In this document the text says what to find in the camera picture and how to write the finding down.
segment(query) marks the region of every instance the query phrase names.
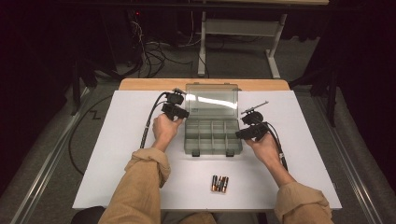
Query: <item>table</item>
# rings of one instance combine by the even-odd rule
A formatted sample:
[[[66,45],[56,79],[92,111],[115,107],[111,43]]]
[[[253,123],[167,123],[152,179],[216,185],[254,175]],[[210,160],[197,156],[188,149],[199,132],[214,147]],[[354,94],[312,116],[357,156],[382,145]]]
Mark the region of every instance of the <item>table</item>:
[[[294,92],[284,80],[262,79],[124,79],[107,111],[105,123],[78,190],[73,208],[107,206],[123,176],[131,153],[140,145],[143,128],[152,104],[162,91],[186,83],[238,84],[239,108],[262,106],[264,119],[279,134],[290,173],[301,183],[321,189],[332,209],[341,208],[332,181],[318,154]],[[154,116],[160,114],[158,109]],[[184,125],[167,150],[172,174],[161,189],[161,207],[166,211],[266,211],[275,206],[277,185],[265,167],[243,143],[243,151],[233,158],[202,155],[194,158],[183,149]],[[146,145],[154,141],[148,135]],[[230,177],[227,193],[211,192],[212,175]]]
[[[328,5],[329,0],[203,0],[214,3],[261,3],[281,5]],[[280,78],[274,58],[277,44],[285,26],[287,14],[282,14],[279,21],[241,21],[241,20],[219,20],[207,19],[206,12],[202,13],[201,22],[201,47],[198,61],[198,76],[204,77],[206,70],[206,34],[212,35],[254,35],[273,38],[271,48],[265,51],[268,64],[273,78]]]

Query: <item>clear plastic organizer box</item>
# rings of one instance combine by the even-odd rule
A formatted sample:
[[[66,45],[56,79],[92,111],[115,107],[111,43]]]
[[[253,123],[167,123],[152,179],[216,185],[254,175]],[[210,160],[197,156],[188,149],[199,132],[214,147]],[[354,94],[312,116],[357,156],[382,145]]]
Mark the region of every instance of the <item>clear plastic organizer box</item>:
[[[234,84],[187,84],[185,122],[186,154],[226,155],[242,151],[236,137],[238,124],[238,86]]]

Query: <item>gray floor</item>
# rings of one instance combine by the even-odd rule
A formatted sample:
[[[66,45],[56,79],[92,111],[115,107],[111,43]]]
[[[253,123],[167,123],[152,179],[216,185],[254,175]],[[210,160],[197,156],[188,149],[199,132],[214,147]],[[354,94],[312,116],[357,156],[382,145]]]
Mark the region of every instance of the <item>gray floor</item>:
[[[297,39],[280,42],[276,52],[276,62],[283,79],[290,81],[302,75],[317,42],[317,40],[308,40],[301,43]],[[206,56],[210,77],[270,78],[268,64],[263,54],[263,45],[269,43],[268,39],[249,43],[226,41],[222,49],[214,49],[222,45],[221,41],[216,38],[209,40],[207,45],[213,48],[207,51]],[[196,47],[173,49],[163,46],[163,52],[169,59],[183,63],[192,61],[193,64],[190,66],[167,61],[157,77],[197,77]],[[90,90],[90,94],[86,97],[87,104],[79,112],[83,119],[70,141],[70,151],[80,170],[85,170],[88,165],[106,117],[110,98],[105,98],[118,86],[118,82],[99,79],[98,87]],[[307,87],[299,87],[295,92],[343,205],[343,209],[333,211],[334,223],[396,223],[391,211],[396,208],[394,192],[389,189],[384,176],[379,172],[361,140],[353,119],[348,114],[342,93],[339,91],[337,94],[335,111],[337,127],[334,129],[329,128],[328,122],[323,118],[322,102],[325,102],[325,99],[311,97]],[[67,93],[67,97],[70,99],[71,91]],[[59,137],[69,123],[73,121],[70,116],[72,108],[72,101],[69,100],[40,134],[0,199],[0,223],[10,223],[14,218],[46,158],[56,147]],[[32,214],[28,214],[30,218],[25,223],[69,223],[76,213],[71,206],[82,175],[71,164],[67,144],[59,158],[42,195],[37,195],[40,200],[33,204],[35,209],[32,210]],[[368,193],[367,195],[370,196],[368,199],[357,196],[361,189]],[[267,216],[269,223],[277,223],[273,213],[268,213]]]

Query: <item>khaki shirt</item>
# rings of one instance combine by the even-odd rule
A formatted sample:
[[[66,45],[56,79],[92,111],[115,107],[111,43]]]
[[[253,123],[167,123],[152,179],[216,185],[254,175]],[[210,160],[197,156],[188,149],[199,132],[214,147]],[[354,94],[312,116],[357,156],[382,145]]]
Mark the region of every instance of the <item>khaki shirt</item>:
[[[153,147],[139,149],[125,172],[99,223],[161,223],[160,188],[171,173],[166,154]],[[297,182],[280,187],[275,213],[280,223],[332,223],[332,211],[323,193]],[[197,213],[180,223],[216,221],[210,213]]]

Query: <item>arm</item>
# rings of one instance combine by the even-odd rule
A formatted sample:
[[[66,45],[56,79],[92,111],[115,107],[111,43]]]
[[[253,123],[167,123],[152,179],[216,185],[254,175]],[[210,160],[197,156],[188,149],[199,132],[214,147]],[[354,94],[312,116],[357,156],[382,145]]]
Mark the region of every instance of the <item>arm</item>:
[[[246,142],[279,186],[275,213],[281,223],[332,223],[332,211],[322,192],[297,183],[289,174],[280,162],[271,134],[257,142]]]
[[[182,121],[172,121],[164,114],[154,119],[155,142],[151,148],[140,148],[133,153],[99,223],[160,223],[159,188],[170,175],[164,152]]]

